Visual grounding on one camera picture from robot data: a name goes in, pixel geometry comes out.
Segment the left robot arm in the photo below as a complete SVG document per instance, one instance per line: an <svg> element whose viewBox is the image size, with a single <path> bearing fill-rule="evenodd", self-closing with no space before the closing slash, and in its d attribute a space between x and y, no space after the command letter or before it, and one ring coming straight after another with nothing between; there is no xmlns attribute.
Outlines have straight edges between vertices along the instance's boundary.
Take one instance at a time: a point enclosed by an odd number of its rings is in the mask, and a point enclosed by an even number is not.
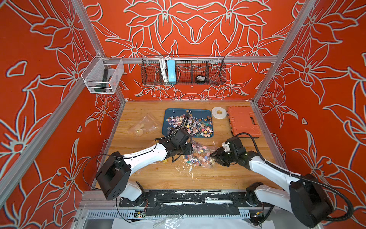
<svg viewBox="0 0 366 229"><path fill-rule="evenodd" d="M109 155L95 175L106 200L117 197L136 201L144 195L138 182L131 182L130 176L142 168L158 161L175 156L191 155L192 137L185 129L156 138L155 145L132 154L120 154L118 151Z"/></svg>

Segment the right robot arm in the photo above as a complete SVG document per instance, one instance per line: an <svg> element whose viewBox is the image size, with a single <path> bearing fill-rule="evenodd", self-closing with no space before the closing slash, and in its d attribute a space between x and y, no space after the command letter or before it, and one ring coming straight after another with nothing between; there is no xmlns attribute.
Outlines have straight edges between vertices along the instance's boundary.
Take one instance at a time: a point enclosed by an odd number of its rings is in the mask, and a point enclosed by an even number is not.
<svg viewBox="0 0 366 229"><path fill-rule="evenodd" d="M292 213L303 225L313 228L333 211L332 203L312 175L292 173L265 160L257 151L248 151L240 138L228 139L210 154L223 167L239 165L260 174L279 186L271 188L255 182L246 189L246 203L252 207L262 203Z"/></svg>

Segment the candy ziploc bag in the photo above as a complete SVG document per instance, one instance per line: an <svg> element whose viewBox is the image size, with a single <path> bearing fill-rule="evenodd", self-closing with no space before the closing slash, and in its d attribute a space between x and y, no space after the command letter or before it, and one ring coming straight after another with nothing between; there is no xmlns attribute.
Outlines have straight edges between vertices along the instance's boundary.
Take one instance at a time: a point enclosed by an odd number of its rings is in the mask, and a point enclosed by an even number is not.
<svg viewBox="0 0 366 229"><path fill-rule="evenodd" d="M215 159L210 157L218 147L216 146L206 146L199 142L193 141L192 143L192 154L185 155L184 163L192 167L201 167L210 169L215 163Z"/></svg>
<svg viewBox="0 0 366 229"><path fill-rule="evenodd" d="M158 128L159 124L155 117L151 113L148 113L137 124L129 128L127 133L140 137Z"/></svg>

